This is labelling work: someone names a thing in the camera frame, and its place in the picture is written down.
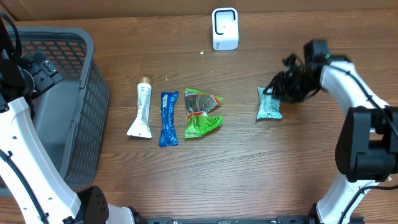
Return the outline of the green clear snack bag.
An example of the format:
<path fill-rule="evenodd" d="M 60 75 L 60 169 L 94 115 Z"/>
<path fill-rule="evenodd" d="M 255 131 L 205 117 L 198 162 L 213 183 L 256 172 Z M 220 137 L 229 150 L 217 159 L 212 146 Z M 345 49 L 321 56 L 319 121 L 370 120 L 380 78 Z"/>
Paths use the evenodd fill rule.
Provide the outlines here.
<path fill-rule="evenodd" d="M 185 102 L 188 123 L 184 132 L 184 138 L 200 138 L 218 128 L 222 124 L 224 117 L 209 116 L 208 113 L 215 109 L 222 101 L 223 98 L 220 96 L 186 88 Z"/>

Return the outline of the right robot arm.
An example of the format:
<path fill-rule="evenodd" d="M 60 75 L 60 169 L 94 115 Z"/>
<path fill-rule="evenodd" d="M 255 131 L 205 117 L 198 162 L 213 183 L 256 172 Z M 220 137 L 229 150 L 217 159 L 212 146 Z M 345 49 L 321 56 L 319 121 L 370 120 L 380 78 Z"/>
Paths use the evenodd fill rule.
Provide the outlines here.
<path fill-rule="evenodd" d="M 380 99 L 345 55 L 329 53 L 326 40 L 311 40 L 304 58 L 291 54 L 263 94 L 284 103 L 301 103 L 320 90 L 329 93 L 345 115 L 335 148 L 338 175 L 308 215 L 277 217 L 278 223 L 363 223 L 351 214 L 370 190 L 397 173 L 397 107 Z"/>

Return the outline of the teal white snack packet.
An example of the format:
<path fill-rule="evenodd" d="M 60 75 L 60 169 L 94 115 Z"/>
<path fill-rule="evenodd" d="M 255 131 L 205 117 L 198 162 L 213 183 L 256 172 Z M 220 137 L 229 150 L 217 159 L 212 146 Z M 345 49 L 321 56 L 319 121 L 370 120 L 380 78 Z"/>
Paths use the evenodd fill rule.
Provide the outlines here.
<path fill-rule="evenodd" d="M 264 93 L 265 88 L 258 87 L 259 109 L 257 119 L 282 119 L 280 100 L 272 96 L 272 89 Z"/>

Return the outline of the white tube with gold cap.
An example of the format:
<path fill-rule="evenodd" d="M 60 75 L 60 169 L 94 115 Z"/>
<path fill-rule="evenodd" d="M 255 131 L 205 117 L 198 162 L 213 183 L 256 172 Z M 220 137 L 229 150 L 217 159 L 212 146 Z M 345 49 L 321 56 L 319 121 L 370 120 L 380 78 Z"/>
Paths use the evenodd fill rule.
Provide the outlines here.
<path fill-rule="evenodd" d="M 150 99 L 152 93 L 152 82 L 149 77 L 140 77 L 137 84 L 137 115 L 127 135 L 136 138 L 152 138 L 149 126 Z"/>

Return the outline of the blue snack packet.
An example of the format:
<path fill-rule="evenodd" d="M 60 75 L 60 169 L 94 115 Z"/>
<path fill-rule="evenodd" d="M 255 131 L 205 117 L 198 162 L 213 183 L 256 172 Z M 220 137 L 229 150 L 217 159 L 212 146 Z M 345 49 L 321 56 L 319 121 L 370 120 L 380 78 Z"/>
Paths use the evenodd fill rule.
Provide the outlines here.
<path fill-rule="evenodd" d="M 177 102 L 179 92 L 162 92 L 162 106 L 161 106 L 161 117 L 162 117 L 162 130 L 159 139 L 159 146 L 177 146 L 178 139 L 175 132 L 174 126 L 174 110 L 175 103 Z"/>

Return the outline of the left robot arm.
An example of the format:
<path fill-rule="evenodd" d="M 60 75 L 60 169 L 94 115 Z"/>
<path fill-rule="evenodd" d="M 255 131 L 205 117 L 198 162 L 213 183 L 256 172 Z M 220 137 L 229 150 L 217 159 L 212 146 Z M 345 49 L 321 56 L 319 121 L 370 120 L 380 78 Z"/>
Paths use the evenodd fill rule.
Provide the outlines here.
<path fill-rule="evenodd" d="M 87 32 L 1 15 L 1 179 L 26 223 L 139 223 L 93 185 L 109 88 Z"/>

